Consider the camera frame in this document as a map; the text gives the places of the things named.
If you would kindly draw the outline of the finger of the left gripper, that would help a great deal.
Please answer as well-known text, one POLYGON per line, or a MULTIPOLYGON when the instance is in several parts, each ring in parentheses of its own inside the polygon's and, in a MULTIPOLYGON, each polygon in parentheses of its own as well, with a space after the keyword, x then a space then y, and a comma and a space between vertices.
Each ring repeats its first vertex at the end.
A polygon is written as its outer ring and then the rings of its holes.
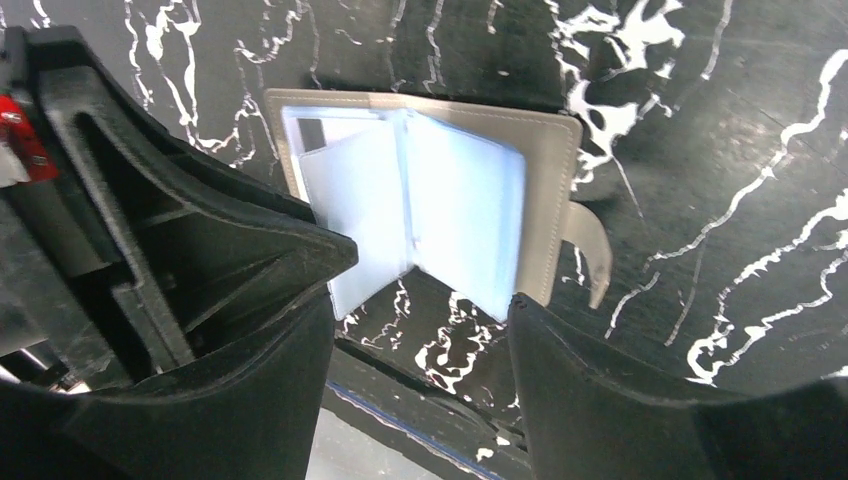
POLYGON ((1 36, 1 352, 125 387, 255 332, 353 266, 301 200, 172 136, 73 26, 1 36))

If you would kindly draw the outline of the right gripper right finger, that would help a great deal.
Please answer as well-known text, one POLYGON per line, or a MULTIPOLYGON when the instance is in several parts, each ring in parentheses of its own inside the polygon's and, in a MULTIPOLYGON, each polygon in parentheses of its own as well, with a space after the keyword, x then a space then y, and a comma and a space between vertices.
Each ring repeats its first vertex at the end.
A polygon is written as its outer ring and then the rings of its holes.
POLYGON ((516 390, 537 479, 843 479, 847 381, 764 396, 693 384, 510 305, 516 390))

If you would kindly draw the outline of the aluminium frame rail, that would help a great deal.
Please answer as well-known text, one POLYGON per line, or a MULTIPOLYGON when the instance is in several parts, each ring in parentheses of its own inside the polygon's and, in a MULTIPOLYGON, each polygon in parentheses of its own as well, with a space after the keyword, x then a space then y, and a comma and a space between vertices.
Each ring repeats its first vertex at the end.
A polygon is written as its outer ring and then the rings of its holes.
POLYGON ((322 406, 444 479, 530 479, 523 433, 338 342, 322 406))

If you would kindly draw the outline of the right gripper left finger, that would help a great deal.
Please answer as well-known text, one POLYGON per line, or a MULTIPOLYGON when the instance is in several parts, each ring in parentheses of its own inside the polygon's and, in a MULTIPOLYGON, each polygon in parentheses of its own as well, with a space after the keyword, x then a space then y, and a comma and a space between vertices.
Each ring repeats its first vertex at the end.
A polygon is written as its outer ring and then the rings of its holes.
POLYGON ((5 479, 302 479, 334 340, 321 295, 127 389, 1 386, 5 479))

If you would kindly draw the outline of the white credit card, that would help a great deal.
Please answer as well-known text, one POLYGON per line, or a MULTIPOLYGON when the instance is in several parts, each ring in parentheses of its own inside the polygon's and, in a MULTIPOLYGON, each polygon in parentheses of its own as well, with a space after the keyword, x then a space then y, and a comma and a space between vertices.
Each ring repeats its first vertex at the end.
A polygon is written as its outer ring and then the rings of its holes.
POLYGON ((289 191, 309 202, 300 157, 381 125, 389 117, 370 108, 284 106, 281 108, 283 155, 289 191))

